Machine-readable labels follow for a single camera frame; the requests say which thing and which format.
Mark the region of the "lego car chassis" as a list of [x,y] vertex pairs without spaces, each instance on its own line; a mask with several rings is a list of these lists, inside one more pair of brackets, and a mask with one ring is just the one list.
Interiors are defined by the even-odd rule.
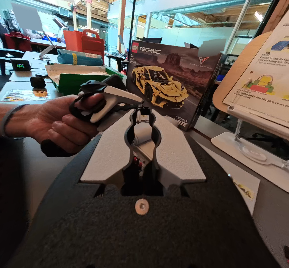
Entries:
[[133,169],[137,172],[143,172],[143,169],[145,167],[145,161],[140,159],[137,156],[134,156],[133,158]]

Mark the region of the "lego set box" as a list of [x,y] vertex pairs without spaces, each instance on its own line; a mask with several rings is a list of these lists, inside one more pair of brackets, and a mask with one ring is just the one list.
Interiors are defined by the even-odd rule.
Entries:
[[126,88],[187,131],[200,115],[222,55],[199,57],[196,48],[132,41]]

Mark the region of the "clear plastic bag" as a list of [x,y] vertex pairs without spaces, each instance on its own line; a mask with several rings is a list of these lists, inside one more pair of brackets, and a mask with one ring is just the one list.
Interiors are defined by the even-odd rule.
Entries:
[[46,89],[12,89],[5,92],[1,97],[1,102],[43,101],[50,99],[52,99],[51,94]]

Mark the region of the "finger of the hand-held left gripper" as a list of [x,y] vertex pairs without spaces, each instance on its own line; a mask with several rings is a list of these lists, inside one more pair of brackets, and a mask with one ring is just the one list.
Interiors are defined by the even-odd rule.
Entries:
[[106,105],[103,107],[103,112],[110,111],[116,104],[141,104],[143,99],[135,94],[127,91],[117,89],[112,86],[106,86],[103,90],[103,96],[106,101]]
[[101,133],[108,129],[111,125],[122,118],[130,109],[133,109],[133,104],[116,104],[106,115],[94,123],[94,125],[97,126],[97,132]]

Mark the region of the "grey wristband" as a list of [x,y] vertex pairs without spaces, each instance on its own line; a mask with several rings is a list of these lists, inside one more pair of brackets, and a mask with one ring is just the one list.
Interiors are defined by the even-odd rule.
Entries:
[[0,132],[1,132],[1,136],[3,138],[13,138],[13,139],[23,139],[24,137],[9,137],[7,136],[6,132],[5,132],[5,128],[6,125],[8,124],[8,122],[10,121],[10,119],[13,117],[13,115],[17,112],[20,111],[24,106],[26,106],[27,104],[20,104],[20,105],[16,105],[13,108],[10,108],[4,115],[3,119],[1,120],[1,125],[0,125]]

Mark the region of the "red bag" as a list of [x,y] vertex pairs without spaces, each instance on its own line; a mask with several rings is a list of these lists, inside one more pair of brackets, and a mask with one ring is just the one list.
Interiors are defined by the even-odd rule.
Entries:
[[7,49],[20,50],[22,52],[31,52],[32,47],[30,38],[20,32],[11,32],[10,34],[3,34]]

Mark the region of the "lego instruction booklet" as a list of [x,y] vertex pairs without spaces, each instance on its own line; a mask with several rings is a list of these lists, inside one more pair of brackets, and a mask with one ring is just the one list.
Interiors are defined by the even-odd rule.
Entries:
[[[134,128],[134,132],[135,139],[133,143],[136,146],[136,152],[141,153],[142,157],[146,158],[147,161],[152,160],[155,144],[151,140],[151,127],[149,123],[137,124]],[[197,143],[225,170],[229,176],[231,176],[251,215],[253,215],[260,180],[210,150],[208,147],[205,147],[198,141]]]

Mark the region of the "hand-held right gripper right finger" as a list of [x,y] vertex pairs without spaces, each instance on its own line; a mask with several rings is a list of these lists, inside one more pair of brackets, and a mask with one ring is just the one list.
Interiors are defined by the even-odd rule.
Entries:
[[206,176],[184,133],[156,110],[151,109],[149,119],[155,144],[153,164],[163,187],[205,182]]

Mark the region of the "orange plastic case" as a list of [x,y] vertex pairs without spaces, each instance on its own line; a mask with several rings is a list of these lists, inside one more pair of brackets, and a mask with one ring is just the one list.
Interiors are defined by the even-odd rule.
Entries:
[[90,29],[81,31],[64,30],[66,50],[81,52],[90,58],[101,58],[101,65],[104,64],[104,39]]

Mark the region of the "small black digital display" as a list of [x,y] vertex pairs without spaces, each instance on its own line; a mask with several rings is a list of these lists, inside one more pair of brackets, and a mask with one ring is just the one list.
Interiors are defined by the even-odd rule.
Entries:
[[31,66],[28,60],[11,58],[10,62],[14,71],[31,71]]

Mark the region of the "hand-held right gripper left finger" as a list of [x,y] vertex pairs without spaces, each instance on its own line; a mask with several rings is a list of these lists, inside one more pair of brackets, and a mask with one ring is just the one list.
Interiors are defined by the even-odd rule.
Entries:
[[134,112],[135,109],[129,110],[102,133],[81,176],[81,183],[114,184],[118,189],[124,185],[123,169],[132,163],[133,158],[125,132],[132,125],[131,115]]

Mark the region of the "blue wrapped package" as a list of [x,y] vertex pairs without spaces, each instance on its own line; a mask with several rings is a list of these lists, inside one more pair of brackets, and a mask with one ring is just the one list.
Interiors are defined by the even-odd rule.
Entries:
[[57,49],[57,60],[60,64],[102,66],[103,58],[98,54]]

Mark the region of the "printed instruction sheet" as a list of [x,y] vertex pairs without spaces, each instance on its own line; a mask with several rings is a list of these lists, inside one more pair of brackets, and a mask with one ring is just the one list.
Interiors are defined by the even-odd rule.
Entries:
[[289,14],[280,20],[223,101],[289,126]]

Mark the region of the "black pouch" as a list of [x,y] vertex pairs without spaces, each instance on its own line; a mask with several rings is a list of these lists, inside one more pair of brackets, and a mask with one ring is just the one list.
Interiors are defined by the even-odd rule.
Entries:
[[45,89],[46,83],[43,77],[30,77],[30,84],[34,89]]

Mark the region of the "grey desk lamp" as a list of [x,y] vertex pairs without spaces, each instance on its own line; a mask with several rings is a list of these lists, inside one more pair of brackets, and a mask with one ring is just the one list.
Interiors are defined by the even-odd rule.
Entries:
[[[69,30],[67,23],[65,23],[61,18],[54,16],[53,21],[56,23],[58,27],[60,27],[60,31],[58,33],[57,38],[64,38],[64,30]],[[49,38],[49,36],[46,34],[45,30],[43,30],[43,33],[47,37],[48,41],[50,42],[50,45],[44,49],[42,52],[40,52],[39,59],[40,60],[48,60],[47,54],[53,50],[57,49],[57,46],[54,45],[53,41]]]

